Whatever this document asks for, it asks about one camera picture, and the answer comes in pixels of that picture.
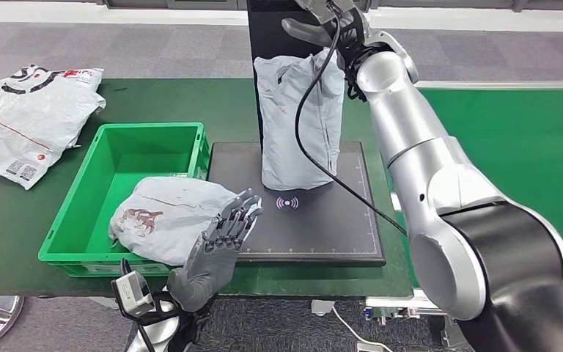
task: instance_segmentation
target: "table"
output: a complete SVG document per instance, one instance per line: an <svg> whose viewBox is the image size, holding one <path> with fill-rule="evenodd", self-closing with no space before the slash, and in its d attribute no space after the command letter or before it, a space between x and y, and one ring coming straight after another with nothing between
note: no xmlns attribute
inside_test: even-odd
<svg viewBox="0 0 563 352"><path fill-rule="evenodd" d="M470 159L507 195L544 215L563 236L563 85L420 84ZM201 121L211 142L257 141L251 79L107 79L107 109L31 190L0 178L0 295L110 296L109 279L74 279L37 260L98 126L108 122ZM364 145L376 205L394 213L369 109L345 102L342 140ZM222 293L239 296L409 297L401 236L379 223L383 268L251 266L237 268ZM159 288L163 279L151 279Z"/></svg>
<svg viewBox="0 0 563 352"><path fill-rule="evenodd" d="M97 128L110 122L200 121L213 142L259 140L251 79L106 79L98 91L107 107L89 119L81 148L67 150L30 191L0 177L0 295L112 296L110 278L75 279L37 259L37 251ZM343 140L364 146L373 197L394 215L368 106L345 104ZM379 223L387 265L331 267L247 265L237 268L223 294L235 296L411 296L402 239ZM149 278L160 289L163 278Z"/></svg>

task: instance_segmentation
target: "qr code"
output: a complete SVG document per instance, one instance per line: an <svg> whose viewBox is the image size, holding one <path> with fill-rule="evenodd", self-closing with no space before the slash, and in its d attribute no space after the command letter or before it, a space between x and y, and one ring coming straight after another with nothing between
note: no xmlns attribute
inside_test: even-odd
<svg viewBox="0 0 563 352"><path fill-rule="evenodd" d="M30 166L25 166L25 168L23 169L23 173L21 174L21 178L23 180L28 180L30 181L33 176L35 175L35 172L37 171L37 169L30 167Z"/></svg>
<svg viewBox="0 0 563 352"><path fill-rule="evenodd" d="M12 175L16 175L18 174L18 171L21 170L21 167L23 167L23 163L21 163L20 161L14 161L11 165L9 165L7 167L7 172L9 172Z"/></svg>

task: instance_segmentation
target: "green plastic crate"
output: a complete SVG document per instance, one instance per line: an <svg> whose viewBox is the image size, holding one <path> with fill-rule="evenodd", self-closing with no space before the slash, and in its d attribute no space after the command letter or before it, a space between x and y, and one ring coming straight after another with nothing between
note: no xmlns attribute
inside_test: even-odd
<svg viewBox="0 0 563 352"><path fill-rule="evenodd" d="M108 124L98 129L62 207L37 254L74 277L119 276L119 261L147 276L171 267L117 244L108 222L135 185L148 176L205 180L210 147L197 122Z"/></svg>

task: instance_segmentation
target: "black mat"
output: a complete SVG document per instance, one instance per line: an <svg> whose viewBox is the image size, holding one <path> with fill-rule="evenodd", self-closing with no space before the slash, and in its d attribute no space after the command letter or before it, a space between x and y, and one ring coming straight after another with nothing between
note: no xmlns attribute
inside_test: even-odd
<svg viewBox="0 0 563 352"><path fill-rule="evenodd" d="M262 185L260 143L215 143L208 180L236 193L251 187L264 214L243 244L241 262L385 263L375 214L336 183L312 190ZM361 144L340 146L338 176L371 202Z"/></svg>

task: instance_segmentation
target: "wireless icon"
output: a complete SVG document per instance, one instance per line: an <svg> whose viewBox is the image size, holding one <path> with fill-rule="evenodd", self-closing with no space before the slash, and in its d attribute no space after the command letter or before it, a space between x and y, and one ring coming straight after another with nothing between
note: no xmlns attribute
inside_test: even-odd
<svg viewBox="0 0 563 352"><path fill-rule="evenodd" d="M299 208L299 199L297 199L297 197L293 197L292 199L285 200L279 197L277 198L276 205L279 210L285 207L291 207L292 209L296 209Z"/></svg>

